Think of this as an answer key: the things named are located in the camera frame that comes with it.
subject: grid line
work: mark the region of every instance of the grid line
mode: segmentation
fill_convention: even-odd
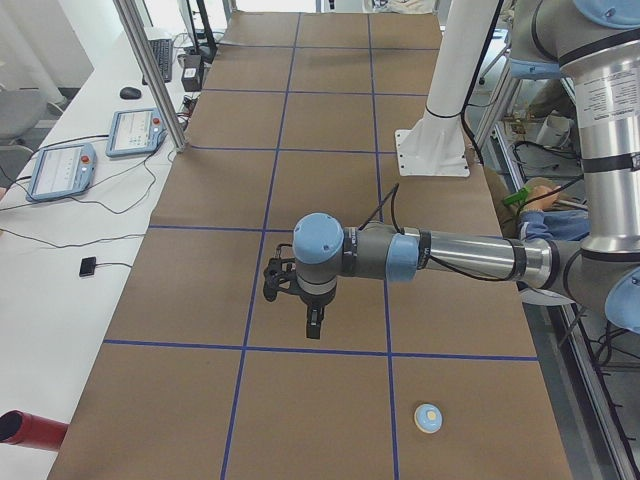
[[[293,76],[293,65],[296,57],[295,45],[298,42],[298,34],[300,32],[300,19],[302,14],[298,13],[298,20],[296,24],[296,35],[293,42],[294,48],[291,53],[291,64],[289,65],[289,78],[287,80],[287,90],[284,95],[284,102],[282,106],[282,117],[280,118],[280,131],[278,133],[278,141],[276,143],[275,158],[273,160],[273,170],[271,172],[271,182],[269,185],[269,194],[267,195],[267,204],[264,211],[264,221],[262,223],[262,234],[260,236],[260,247],[258,248],[258,257],[256,260],[256,271],[253,277],[253,287],[251,289],[251,300],[249,302],[249,311],[247,312],[247,324],[244,332],[244,340],[242,342],[242,350],[240,354],[240,364],[238,366],[238,376],[236,379],[236,386],[234,390],[233,403],[231,406],[231,414],[229,419],[229,430],[227,432],[227,441],[225,444],[224,457],[222,461],[222,467],[220,469],[220,480],[224,480],[227,474],[227,468],[229,465],[229,455],[231,453],[231,442],[233,441],[233,430],[235,426],[235,419],[238,410],[238,401],[240,398],[240,387],[242,385],[242,374],[244,373],[244,362],[247,355],[247,344],[249,343],[249,333],[251,331],[251,320],[253,317],[253,307],[255,303],[255,296],[257,291],[258,279],[260,278],[262,253],[264,250],[264,242],[266,237],[266,229],[269,222],[269,210],[271,208],[271,197],[273,195],[273,187],[275,184],[276,172],[278,169],[278,157],[280,155],[280,145],[282,143],[282,133],[284,130],[285,118],[287,114],[287,101],[289,99],[289,88],[291,86],[291,77]]]
[[[203,88],[203,92],[232,92],[232,93],[287,93],[286,90],[260,90],[251,88]],[[322,90],[291,90],[289,93],[299,95],[371,95],[371,92],[328,92]],[[387,97],[428,97],[426,93],[387,93],[378,92],[376,95]]]
[[[391,155],[396,152],[390,151],[378,151],[375,150],[325,150],[321,148],[252,148],[252,147],[201,147],[198,145],[191,145],[194,150],[218,150],[229,152],[307,152],[307,153],[354,153],[354,154],[369,154],[375,155],[376,153]]]
[[[163,225],[152,224],[149,228],[155,230],[206,230],[213,232],[250,232],[250,233],[293,233],[286,228],[245,228],[245,227],[217,227],[214,225]]]
[[[438,51],[438,48],[421,48],[421,47],[375,47],[372,48],[371,45],[368,47],[336,47],[336,46],[321,46],[321,45],[242,45],[239,43],[224,43],[218,42],[218,45],[223,47],[239,47],[239,48],[289,48],[289,49],[325,49],[325,50],[405,50],[405,51],[418,51],[418,52],[431,52]]]
[[[367,15],[367,33],[369,36],[369,68],[371,76],[371,105],[373,113],[373,139],[376,150],[376,179],[378,183],[378,203],[382,201],[382,174],[380,169],[380,146],[378,141],[378,116],[376,114],[376,80],[375,80],[375,68],[373,66],[373,48],[371,39],[371,16]],[[380,221],[384,221],[382,209],[380,209]],[[391,453],[393,458],[393,478],[398,480],[400,478],[400,464],[398,459],[398,434],[396,427],[396,396],[394,390],[393,381],[393,355],[392,355],[392,343],[391,343],[391,320],[389,317],[389,299],[387,296],[387,281],[384,280],[384,317],[385,317],[385,330],[387,340],[387,372],[389,375],[389,409],[391,416]]]
[[[375,350],[340,350],[340,349],[315,349],[300,347],[267,347],[260,345],[221,345],[213,343],[182,343],[182,342],[159,342],[150,340],[122,340],[109,338],[103,343],[108,345],[122,345],[133,347],[157,347],[157,348],[184,348],[184,349],[204,349],[204,350],[233,350],[241,352],[271,352],[271,353],[300,353],[309,355],[336,355],[351,357],[387,357],[386,351]],[[465,361],[488,361],[488,362],[517,362],[531,363],[538,362],[536,356],[518,355],[472,355],[462,353],[423,353],[423,352],[391,352],[394,358],[424,358],[431,360],[465,360]]]

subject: white desk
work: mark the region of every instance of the white desk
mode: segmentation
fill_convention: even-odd
[[[167,88],[180,107],[184,90],[181,69],[174,64]],[[139,100],[121,100],[124,86],[142,90]],[[154,105],[124,34],[108,58],[96,68],[44,144],[109,133],[113,112]],[[105,141],[95,144],[98,163],[93,183],[139,163],[144,157],[109,160]],[[99,205],[64,200],[0,212],[0,229],[45,239],[58,245],[144,233],[171,164],[170,137],[147,165],[157,181],[147,198],[131,211],[113,215]],[[33,160],[22,175],[29,175]],[[145,192],[151,175],[140,166],[106,181],[79,197],[122,210]],[[14,186],[0,208],[26,203]],[[106,328],[129,274],[124,266],[96,269],[79,278],[83,257],[98,262],[132,264],[141,238],[99,243],[82,248],[53,249],[3,233],[0,235],[0,415],[13,409],[69,422],[98,353]],[[43,480],[55,453],[0,445],[0,480]]]

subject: keyboard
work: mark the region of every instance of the keyboard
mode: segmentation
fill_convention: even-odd
[[[165,83],[170,82],[173,71],[173,40],[161,38],[159,40],[149,40],[149,44],[151,45],[153,56],[160,67],[162,79]],[[144,78],[142,79],[142,84],[147,84]]]

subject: white round object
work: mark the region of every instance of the white round object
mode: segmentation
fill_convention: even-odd
[[[442,427],[442,413],[435,405],[423,403],[413,415],[418,430],[424,433],[436,433]]]

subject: computer mouse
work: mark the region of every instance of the computer mouse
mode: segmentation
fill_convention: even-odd
[[[141,96],[142,92],[136,87],[124,87],[120,90],[120,98],[123,100],[137,100]]]

